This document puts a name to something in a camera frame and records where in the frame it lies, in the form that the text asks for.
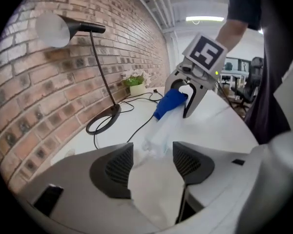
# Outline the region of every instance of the person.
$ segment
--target person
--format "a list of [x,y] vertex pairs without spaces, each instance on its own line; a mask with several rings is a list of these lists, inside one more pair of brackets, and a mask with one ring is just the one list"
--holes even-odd
[[273,94],[293,59],[293,0],[229,0],[228,16],[216,40],[232,50],[246,29],[264,35],[264,63],[258,95],[245,123],[259,144],[290,130]]

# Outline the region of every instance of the blue object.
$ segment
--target blue object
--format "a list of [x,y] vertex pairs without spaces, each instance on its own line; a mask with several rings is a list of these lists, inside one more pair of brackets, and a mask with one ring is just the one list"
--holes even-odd
[[187,98],[187,94],[183,94],[179,92],[178,89],[172,88],[157,104],[156,110],[153,115],[155,116],[155,118],[160,119],[167,111],[170,111],[184,103]]

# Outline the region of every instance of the lamp shade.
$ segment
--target lamp shade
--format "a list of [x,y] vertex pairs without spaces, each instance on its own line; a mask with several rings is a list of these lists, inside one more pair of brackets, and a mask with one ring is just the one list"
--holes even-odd
[[62,48],[68,45],[77,31],[104,33],[105,26],[47,12],[38,17],[36,31],[38,37],[48,46]]

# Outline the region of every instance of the person's arm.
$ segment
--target person's arm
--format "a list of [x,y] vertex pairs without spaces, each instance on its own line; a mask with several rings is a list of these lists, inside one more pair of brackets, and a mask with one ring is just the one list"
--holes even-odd
[[229,52],[239,43],[247,28],[260,28],[260,16],[260,0],[229,0],[227,21],[216,40]]
[[247,27],[245,22],[229,19],[221,27],[216,41],[224,45],[229,52],[239,43]]

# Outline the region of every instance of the ceiling light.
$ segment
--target ceiling light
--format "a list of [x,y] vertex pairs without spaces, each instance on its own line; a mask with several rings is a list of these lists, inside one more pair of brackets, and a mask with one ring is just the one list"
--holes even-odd
[[186,21],[223,21],[222,17],[208,17],[208,16],[200,16],[200,17],[186,17]]

